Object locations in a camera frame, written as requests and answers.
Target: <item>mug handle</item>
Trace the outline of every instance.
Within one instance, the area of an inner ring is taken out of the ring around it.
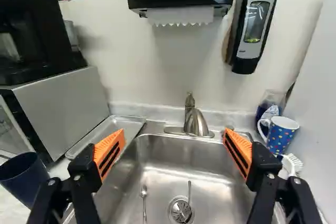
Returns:
[[[267,127],[269,127],[271,125],[271,121],[269,119],[260,119],[257,123],[257,127],[258,127],[258,131],[260,136],[262,137],[262,139],[265,141],[265,143],[267,143],[267,136],[264,135],[263,131],[261,130],[260,124],[261,123],[266,123]]]

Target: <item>blue dish soap bottle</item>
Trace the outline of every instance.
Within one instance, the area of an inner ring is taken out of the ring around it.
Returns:
[[[262,97],[262,102],[258,106],[256,113],[255,127],[260,119],[271,119],[273,116],[282,115],[285,105],[286,94],[275,90],[266,90]],[[261,130],[267,136],[267,125],[261,124]]]

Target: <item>blue polka dot mug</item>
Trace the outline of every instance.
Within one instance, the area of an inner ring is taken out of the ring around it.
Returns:
[[[269,127],[267,136],[261,130],[261,123]],[[266,142],[267,148],[273,154],[278,155],[286,150],[300,126],[296,121],[284,116],[273,116],[271,119],[260,119],[257,127],[262,139]]]

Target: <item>dish brush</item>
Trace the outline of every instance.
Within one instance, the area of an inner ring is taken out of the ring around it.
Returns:
[[[288,172],[288,177],[296,176],[303,169],[303,162],[292,153],[283,155],[281,162],[284,169]]]

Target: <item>paper towel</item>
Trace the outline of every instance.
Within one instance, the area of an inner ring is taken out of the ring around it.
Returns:
[[[212,6],[195,6],[182,8],[148,9],[146,14],[149,22],[156,26],[209,24],[214,20]]]

